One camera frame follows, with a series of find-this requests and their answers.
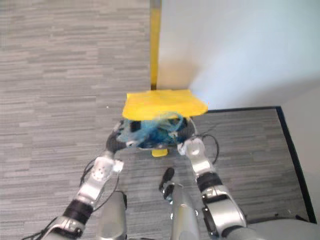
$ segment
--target yellow lid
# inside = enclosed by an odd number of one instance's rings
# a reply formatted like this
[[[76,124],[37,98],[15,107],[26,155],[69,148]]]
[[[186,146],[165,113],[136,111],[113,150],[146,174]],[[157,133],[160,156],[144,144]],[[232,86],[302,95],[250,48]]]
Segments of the yellow lid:
[[[168,155],[168,149],[152,149],[151,154],[154,158],[164,157]]]
[[[127,93],[126,97],[122,116],[134,121],[152,120],[168,112],[187,118],[208,111],[208,106],[188,89]]]

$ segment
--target white wall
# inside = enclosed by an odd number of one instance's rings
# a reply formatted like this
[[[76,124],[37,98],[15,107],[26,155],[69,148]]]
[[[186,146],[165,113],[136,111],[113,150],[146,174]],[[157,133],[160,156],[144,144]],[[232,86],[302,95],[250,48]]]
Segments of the white wall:
[[[282,106],[320,224],[320,87]]]
[[[320,86],[320,0],[164,0],[159,89],[209,109],[281,105]]]

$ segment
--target black joint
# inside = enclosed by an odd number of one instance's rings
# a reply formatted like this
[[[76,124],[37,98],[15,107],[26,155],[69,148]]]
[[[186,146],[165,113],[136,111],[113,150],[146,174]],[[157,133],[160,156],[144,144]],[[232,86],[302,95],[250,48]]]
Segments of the black joint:
[[[230,227],[228,227],[228,228],[226,228],[225,230],[222,231],[221,236],[222,236],[223,238],[226,238],[226,237],[228,237],[228,235],[229,235],[233,230],[240,229],[240,228],[243,228],[243,227],[242,227],[242,226],[238,226],[238,225],[236,225],[236,226],[230,226]]]
[[[196,183],[200,192],[205,189],[217,185],[222,185],[221,179],[218,174],[213,172],[207,172],[196,179]]]
[[[122,194],[123,194],[124,206],[125,206],[125,209],[127,209],[127,208],[128,208],[128,199],[127,199],[127,195],[126,195],[126,194],[124,194],[123,192],[122,192]]]
[[[205,197],[202,199],[202,201],[203,201],[203,204],[206,205],[206,204],[211,204],[211,203],[219,202],[226,199],[228,199],[228,196],[223,194],[223,195],[213,196],[210,198]]]
[[[207,231],[210,233],[209,235],[218,237],[218,232],[216,228],[216,224],[211,216],[211,213],[207,207],[202,208],[203,212],[203,220],[206,226]]]
[[[64,217],[68,217],[85,225],[90,218],[93,207],[78,200],[72,200],[63,213]]]
[[[164,190],[163,198],[165,200],[168,200],[168,196],[170,196],[174,192],[175,186],[170,184],[169,186],[166,187]]]
[[[75,232],[70,232],[61,228],[54,228],[52,231],[54,233],[57,233],[59,235],[66,237],[67,239],[77,239],[77,238],[80,238],[83,234],[80,228],[76,228]]]

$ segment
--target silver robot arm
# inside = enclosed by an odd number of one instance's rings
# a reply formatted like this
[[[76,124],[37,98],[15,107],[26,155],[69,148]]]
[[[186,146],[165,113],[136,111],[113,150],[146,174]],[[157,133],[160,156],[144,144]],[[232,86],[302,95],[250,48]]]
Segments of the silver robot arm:
[[[67,240],[77,239],[82,236],[85,225],[94,212],[101,194],[104,191],[106,182],[112,175],[118,175],[123,169],[124,163],[114,159],[116,151],[127,147],[125,143],[117,141],[117,134],[121,124],[122,123],[119,122],[108,137],[106,149],[95,159],[89,178],[80,187],[63,215],[57,217],[51,224],[41,238],[42,240]],[[114,196],[110,198],[110,202],[113,203],[115,201],[117,203],[120,203],[120,201],[124,202],[123,194],[116,192]],[[108,239],[125,239],[126,226],[123,222],[120,222],[120,224],[122,225],[120,226],[122,233],[117,232],[115,233],[115,238],[111,236]]]
[[[202,212],[209,235],[228,240],[264,240],[254,230],[247,228],[242,210],[205,156],[202,139],[192,136],[178,146],[178,151],[191,162],[204,204]]]

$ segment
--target yellow object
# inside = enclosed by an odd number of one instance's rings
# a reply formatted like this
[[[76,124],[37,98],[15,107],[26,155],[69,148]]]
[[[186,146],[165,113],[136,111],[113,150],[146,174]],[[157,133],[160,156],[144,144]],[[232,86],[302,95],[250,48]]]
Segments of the yellow object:
[[[169,112],[188,118],[208,111],[208,106],[188,89],[127,93],[126,97],[122,116],[133,121],[152,120]]]
[[[150,1],[150,83],[151,90],[157,88],[158,54],[161,26],[162,0]]]
[[[167,156],[168,149],[153,149],[152,156],[155,158]]]

